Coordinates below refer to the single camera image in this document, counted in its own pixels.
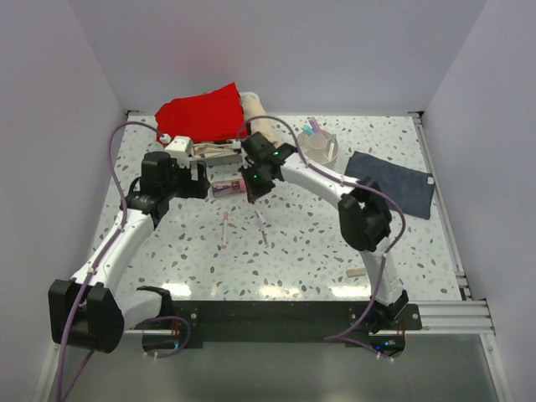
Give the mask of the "peach cap white marker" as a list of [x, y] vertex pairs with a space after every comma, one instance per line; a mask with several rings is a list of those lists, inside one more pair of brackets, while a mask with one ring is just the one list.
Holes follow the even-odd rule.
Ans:
[[224, 212], [223, 217], [223, 231], [222, 231], [222, 249], [227, 247], [227, 238], [228, 238], [228, 226], [229, 226], [229, 211]]

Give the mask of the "blue white eraser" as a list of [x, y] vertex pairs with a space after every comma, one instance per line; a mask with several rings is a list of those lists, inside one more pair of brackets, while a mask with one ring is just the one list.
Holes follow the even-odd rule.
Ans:
[[313, 129], [309, 125], [305, 125], [302, 130], [310, 137], [315, 134]]

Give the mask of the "pink purple correction tape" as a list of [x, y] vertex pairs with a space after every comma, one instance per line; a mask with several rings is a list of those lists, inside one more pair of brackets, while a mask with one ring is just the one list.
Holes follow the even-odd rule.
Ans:
[[322, 128], [319, 126], [315, 117], [308, 118], [309, 125], [315, 134], [322, 134]]

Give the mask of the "grey cap white marker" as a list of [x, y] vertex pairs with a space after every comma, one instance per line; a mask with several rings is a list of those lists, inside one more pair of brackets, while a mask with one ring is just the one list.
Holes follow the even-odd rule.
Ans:
[[327, 157], [329, 160], [334, 159], [336, 145], [337, 145], [337, 137], [335, 134], [333, 134], [330, 138], [328, 154], [327, 154]]

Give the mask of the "beige small eraser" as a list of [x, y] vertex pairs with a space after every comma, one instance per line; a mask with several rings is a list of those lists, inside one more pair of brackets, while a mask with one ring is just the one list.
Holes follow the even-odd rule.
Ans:
[[366, 270], [364, 268], [347, 270], [347, 277], [364, 276], [365, 274]]

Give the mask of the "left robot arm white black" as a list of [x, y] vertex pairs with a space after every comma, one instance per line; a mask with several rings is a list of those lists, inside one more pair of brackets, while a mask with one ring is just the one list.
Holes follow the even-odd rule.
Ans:
[[190, 161], [182, 167], [166, 152], [148, 152], [122, 197], [120, 212], [95, 253], [68, 280], [49, 288], [52, 339], [65, 344], [111, 353], [122, 334], [147, 321], [165, 328], [173, 320], [169, 291], [141, 286], [119, 300], [116, 289], [126, 268], [145, 240], [167, 214], [174, 198], [205, 199], [209, 192], [206, 166]]

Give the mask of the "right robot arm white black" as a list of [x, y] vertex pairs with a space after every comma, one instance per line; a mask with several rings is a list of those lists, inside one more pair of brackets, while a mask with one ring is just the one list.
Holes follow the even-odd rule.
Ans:
[[384, 329], [393, 328], [403, 318], [409, 298], [391, 256], [402, 235], [390, 237], [390, 207], [399, 213], [401, 232], [406, 222], [403, 212], [383, 193], [372, 178], [357, 180], [305, 157], [296, 144], [275, 147], [259, 132], [240, 141], [245, 164], [240, 173], [245, 180], [248, 201], [254, 203], [267, 195], [275, 181], [299, 186], [325, 200], [338, 211], [339, 228], [344, 241], [361, 256], [372, 294], [364, 311], [346, 330], [328, 340], [349, 335], [365, 319], [373, 316]]

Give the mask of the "clear pen case pink cap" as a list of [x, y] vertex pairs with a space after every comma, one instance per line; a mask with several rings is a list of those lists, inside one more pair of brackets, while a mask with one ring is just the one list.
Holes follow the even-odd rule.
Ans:
[[245, 193], [246, 185], [243, 178], [233, 180], [216, 181], [211, 183], [213, 196], [222, 198], [237, 193]]

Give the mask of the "white plastic basket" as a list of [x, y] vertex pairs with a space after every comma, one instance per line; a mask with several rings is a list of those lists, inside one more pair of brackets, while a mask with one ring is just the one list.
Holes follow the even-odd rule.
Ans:
[[225, 148], [223, 151], [217, 151], [212, 153], [198, 153], [195, 151], [190, 157], [190, 162], [201, 162], [206, 167], [215, 167], [226, 164], [240, 163], [242, 161], [241, 151], [236, 151], [233, 145], [229, 148]]

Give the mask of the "white round divided organizer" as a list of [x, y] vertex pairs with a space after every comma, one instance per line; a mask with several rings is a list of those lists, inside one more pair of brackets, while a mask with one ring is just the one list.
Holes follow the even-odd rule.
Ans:
[[297, 137], [297, 140], [302, 152], [307, 158], [324, 166], [325, 168], [334, 169], [338, 159], [339, 144], [337, 140], [334, 159], [329, 160], [327, 154], [331, 136], [332, 133], [322, 131], [322, 134], [314, 134], [309, 137], [304, 131], [302, 131]]

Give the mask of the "beige folded cloth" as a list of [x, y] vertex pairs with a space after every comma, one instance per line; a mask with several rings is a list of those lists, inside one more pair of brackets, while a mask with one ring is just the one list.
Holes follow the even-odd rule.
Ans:
[[[240, 100], [246, 120], [252, 117], [266, 115], [265, 109], [260, 103], [260, 98], [257, 94], [253, 92], [241, 92]], [[246, 125], [246, 133], [241, 134], [240, 137], [244, 138], [246, 135], [255, 134], [256, 132], [260, 132], [271, 144], [275, 145], [278, 143], [277, 135], [268, 119], [255, 119], [248, 123]], [[193, 156], [197, 159], [222, 157], [234, 154], [237, 150], [238, 148], [233, 145], [233, 140], [225, 140], [221, 143], [202, 142], [193, 145]]]

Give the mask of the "red folded cloth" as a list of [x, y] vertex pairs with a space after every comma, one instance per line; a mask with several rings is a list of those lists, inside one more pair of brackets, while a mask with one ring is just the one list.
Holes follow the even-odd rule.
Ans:
[[194, 143], [236, 138], [245, 120], [235, 83], [206, 94], [173, 99], [157, 111], [155, 119], [161, 133], [171, 138], [189, 137]]

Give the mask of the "dark blue towel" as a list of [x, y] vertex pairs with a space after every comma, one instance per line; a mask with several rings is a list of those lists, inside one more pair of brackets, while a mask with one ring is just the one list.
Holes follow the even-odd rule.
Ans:
[[430, 218], [436, 189], [435, 179], [430, 173], [355, 152], [348, 160], [345, 174], [355, 178], [375, 179], [380, 189], [401, 207], [404, 214], [420, 219]]

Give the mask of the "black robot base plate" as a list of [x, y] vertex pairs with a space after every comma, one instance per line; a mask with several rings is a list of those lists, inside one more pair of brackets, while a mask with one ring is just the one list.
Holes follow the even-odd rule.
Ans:
[[171, 349], [187, 341], [189, 348], [205, 343], [320, 343], [353, 325], [365, 301], [174, 301], [169, 313], [188, 321], [138, 324], [142, 346]]

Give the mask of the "aluminium frame rail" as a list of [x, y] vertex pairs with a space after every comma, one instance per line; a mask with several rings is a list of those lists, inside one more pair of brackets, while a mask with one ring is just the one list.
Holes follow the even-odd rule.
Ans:
[[454, 273], [457, 283], [456, 289], [461, 296], [460, 301], [454, 302], [423, 301], [420, 304], [422, 330], [436, 335], [471, 334], [481, 337], [493, 335], [495, 333], [495, 327], [487, 301], [475, 301], [472, 298], [472, 291], [457, 248], [436, 167], [432, 161], [423, 114], [421, 112], [412, 112], [410, 116], [414, 122], [425, 166], [435, 179], [435, 202], [443, 232], [446, 236], [451, 260], [454, 263]]

